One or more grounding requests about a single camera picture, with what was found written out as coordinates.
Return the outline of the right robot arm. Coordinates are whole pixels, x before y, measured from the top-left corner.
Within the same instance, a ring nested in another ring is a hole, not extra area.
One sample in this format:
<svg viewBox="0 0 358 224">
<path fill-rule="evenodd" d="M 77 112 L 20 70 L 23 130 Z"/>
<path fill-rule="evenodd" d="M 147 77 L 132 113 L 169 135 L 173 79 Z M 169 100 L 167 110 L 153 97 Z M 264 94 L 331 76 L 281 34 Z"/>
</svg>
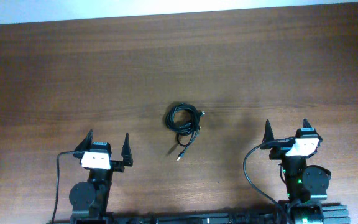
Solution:
<svg viewBox="0 0 358 224">
<path fill-rule="evenodd" d="M 262 149 L 270 151 L 269 159 L 280 160 L 280 175 L 287 190 L 287 201 L 281 205 L 286 221 L 294 223 L 323 223 L 323 200 L 327 199 L 327 188 L 331 172 L 324 167 L 308 165 L 306 160 L 315 155 L 322 137 L 307 119 L 294 136 L 274 138 L 270 121 L 265 122 Z"/>
</svg>

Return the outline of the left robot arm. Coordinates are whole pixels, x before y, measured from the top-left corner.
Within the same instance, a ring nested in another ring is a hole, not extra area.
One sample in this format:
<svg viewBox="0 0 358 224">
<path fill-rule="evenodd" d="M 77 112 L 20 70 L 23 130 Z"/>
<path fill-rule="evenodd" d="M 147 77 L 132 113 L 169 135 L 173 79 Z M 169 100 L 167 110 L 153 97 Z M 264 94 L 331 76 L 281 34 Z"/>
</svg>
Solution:
<svg viewBox="0 0 358 224">
<path fill-rule="evenodd" d="M 110 143 L 93 140 L 93 130 L 75 148 L 74 157 L 89 171 L 89 176 L 70 190 L 69 201 L 73 207 L 70 223 L 114 223 L 113 215 L 107 212 L 112 176 L 133 166 L 128 134 L 122 146 L 122 159 L 112 160 L 111 154 Z"/>
</svg>

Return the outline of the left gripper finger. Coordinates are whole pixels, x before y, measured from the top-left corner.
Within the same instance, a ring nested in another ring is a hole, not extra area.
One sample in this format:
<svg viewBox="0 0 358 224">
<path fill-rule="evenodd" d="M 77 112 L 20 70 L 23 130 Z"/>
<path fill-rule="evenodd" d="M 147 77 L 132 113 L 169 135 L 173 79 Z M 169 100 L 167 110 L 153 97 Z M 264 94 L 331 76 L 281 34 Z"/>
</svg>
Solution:
<svg viewBox="0 0 358 224">
<path fill-rule="evenodd" d="M 126 133 L 124 144 L 122 146 L 121 156 L 123 158 L 124 166 L 133 166 L 133 158 L 129 142 L 129 133 Z"/>
<path fill-rule="evenodd" d="M 82 140 L 82 142 L 80 142 L 79 145 L 77 145 L 77 147 L 75 148 L 75 152 L 88 151 L 92 145 L 92 142 L 93 142 L 93 130 L 90 129 L 84 140 Z"/>
</svg>

